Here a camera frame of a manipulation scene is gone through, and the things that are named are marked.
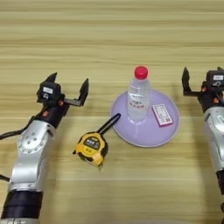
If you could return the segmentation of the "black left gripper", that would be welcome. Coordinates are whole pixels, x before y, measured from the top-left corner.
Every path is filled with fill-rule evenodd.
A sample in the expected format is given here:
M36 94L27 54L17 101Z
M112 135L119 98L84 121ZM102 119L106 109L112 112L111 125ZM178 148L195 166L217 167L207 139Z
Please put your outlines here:
M52 73L45 79L45 82L54 83L56 77L57 73ZM88 90L89 82L88 79L85 79L80 88L80 95L78 99L65 98L64 101L59 100L59 102L54 106L44 105L41 112L38 114L38 119L40 121L50 123L55 129L57 129L62 117L67 114L69 105L73 105L75 107L82 107L85 104L85 101L88 97Z

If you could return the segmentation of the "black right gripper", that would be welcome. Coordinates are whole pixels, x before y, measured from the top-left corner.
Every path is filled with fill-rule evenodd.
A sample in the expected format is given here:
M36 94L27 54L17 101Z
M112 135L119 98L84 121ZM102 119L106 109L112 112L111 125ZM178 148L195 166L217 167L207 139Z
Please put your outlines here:
M217 70L224 71L220 66L217 66ZM181 79L183 95L198 97L203 112L213 107L224 107L224 87L209 87L207 82L203 81L201 91L192 91L189 80L189 71L185 67Z

